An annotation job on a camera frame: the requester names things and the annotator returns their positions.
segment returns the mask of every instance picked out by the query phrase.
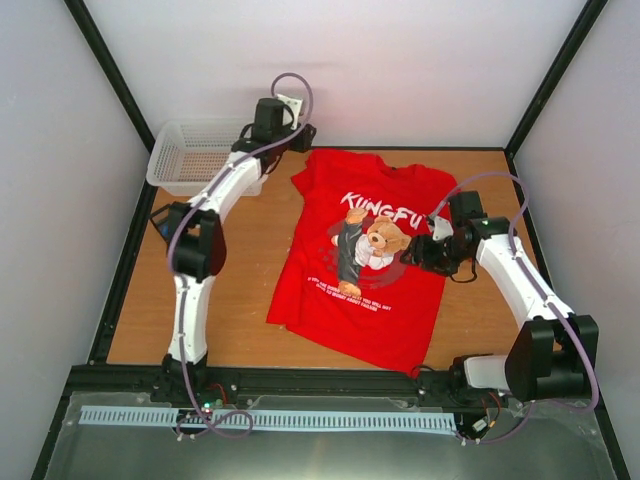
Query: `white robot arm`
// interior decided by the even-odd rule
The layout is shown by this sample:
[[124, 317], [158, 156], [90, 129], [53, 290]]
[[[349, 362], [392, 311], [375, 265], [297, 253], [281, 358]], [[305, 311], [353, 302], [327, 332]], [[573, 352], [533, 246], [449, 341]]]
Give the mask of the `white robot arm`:
[[[231, 207], [244, 191], [262, 177], [260, 159], [249, 157], [241, 163], [238, 162], [242, 160], [244, 155], [245, 152], [231, 153], [226, 163], [228, 168], [223, 168], [211, 182], [216, 182], [213, 193], [208, 195], [205, 188], [203, 192], [191, 198], [188, 205], [191, 207], [198, 205], [198, 210], [201, 212], [217, 213], [219, 223], [223, 224]], [[215, 275], [209, 275], [198, 281], [197, 276], [194, 275], [186, 273], [174, 275], [176, 312], [173, 337], [169, 345], [169, 355], [173, 358], [181, 357], [180, 338], [182, 335], [184, 335], [187, 362], [198, 364], [206, 355], [205, 326], [209, 309], [209, 294], [215, 278]], [[181, 316], [183, 318], [182, 328], [180, 325]]]
[[[309, 93], [310, 115], [313, 96]], [[194, 387], [204, 380], [207, 360], [206, 322], [209, 295], [216, 275], [226, 260], [222, 224], [244, 191], [264, 181], [278, 165], [286, 150], [306, 152], [316, 129], [307, 122], [296, 129], [302, 100], [277, 95], [263, 98], [256, 107], [254, 122], [233, 145], [232, 153], [211, 182], [187, 203], [169, 207], [168, 227], [171, 242], [167, 253], [176, 285], [176, 311], [169, 351], [162, 366], [166, 373], [182, 376], [183, 363]]]
[[[456, 358], [452, 388], [496, 389], [521, 401], [579, 397], [591, 393], [598, 327], [561, 301], [527, 257], [522, 242], [509, 232], [504, 217], [488, 218], [475, 191], [449, 199], [451, 223], [430, 218], [432, 235], [414, 237], [401, 262], [451, 277], [463, 261], [485, 269], [507, 301], [519, 335], [509, 355]], [[569, 327], [575, 333], [576, 345]], [[588, 357], [585, 365], [582, 357]]]

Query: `basket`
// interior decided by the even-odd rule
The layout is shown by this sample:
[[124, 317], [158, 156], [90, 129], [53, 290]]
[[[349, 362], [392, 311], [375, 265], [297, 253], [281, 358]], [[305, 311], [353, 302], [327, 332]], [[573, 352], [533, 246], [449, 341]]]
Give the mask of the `basket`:
[[[174, 196], [197, 195], [224, 166], [248, 123], [239, 118], [168, 122], [151, 152], [147, 182]], [[243, 195], [256, 196], [261, 190], [262, 182], [256, 182]]]

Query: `t-shirt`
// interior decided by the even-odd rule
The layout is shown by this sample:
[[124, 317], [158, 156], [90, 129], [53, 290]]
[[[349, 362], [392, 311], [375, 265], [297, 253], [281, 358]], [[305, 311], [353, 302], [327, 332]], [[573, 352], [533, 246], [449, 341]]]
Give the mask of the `t-shirt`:
[[399, 259], [412, 237], [429, 233], [426, 216], [454, 178], [321, 149], [292, 181], [304, 208], [267, 322], [410, 374], [424, 360], [445, 278]]

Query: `white wall panel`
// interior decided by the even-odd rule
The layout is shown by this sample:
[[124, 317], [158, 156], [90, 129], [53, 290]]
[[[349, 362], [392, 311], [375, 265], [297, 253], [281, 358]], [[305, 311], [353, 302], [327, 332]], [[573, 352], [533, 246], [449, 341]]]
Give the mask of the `white wall panel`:
[[63, 2], [0, 2], [0, 478], [31, 477], [147, 154]]
[[504, 146], [584, 0], [89, 0], [157, 134], [315, 87], [318, 144]]
[[597, 373], [640, 478], [640, 3], [609, 2], [516, 158], [554, 283], [600, 326]]

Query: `wooden surface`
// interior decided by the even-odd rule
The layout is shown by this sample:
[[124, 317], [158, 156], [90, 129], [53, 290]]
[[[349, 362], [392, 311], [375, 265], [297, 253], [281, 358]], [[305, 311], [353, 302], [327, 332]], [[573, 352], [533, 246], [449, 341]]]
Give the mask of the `wooden surface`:
[[[507, 171], [501, 152], [381, 151], [385, 162], [401, 167], [421, 163], [462, 181], [480, 172]], [[258, 197], [242, 198], [224, 232], [228, 257], [211, 293], [207, 321], [209, 365], [264, 367], [375, 368], [347, 355], [267, 325], [265, 318], [280, 270], [287, 258], [302, 198], [290, 178], [304, 168], [306, 155], [287, 153]], [[511, 218], [518, 211], [512, 183], [486, 178], [477, 189], [485, 211]], [[159, 190], [155, 207], [173, 201]], [[518, 226], [532, 251], [524, 222]], [[142, 243], [109, 363], [158, 364], [173, 329], [175, 289], [165, 261], [166, 247], [149, 224]], [[425, 362], [446, 368], [457, 355], [507, 353], [517, 334], [511, 312], [488, 274], [478, 269], [471, 285], [447, 281]]]

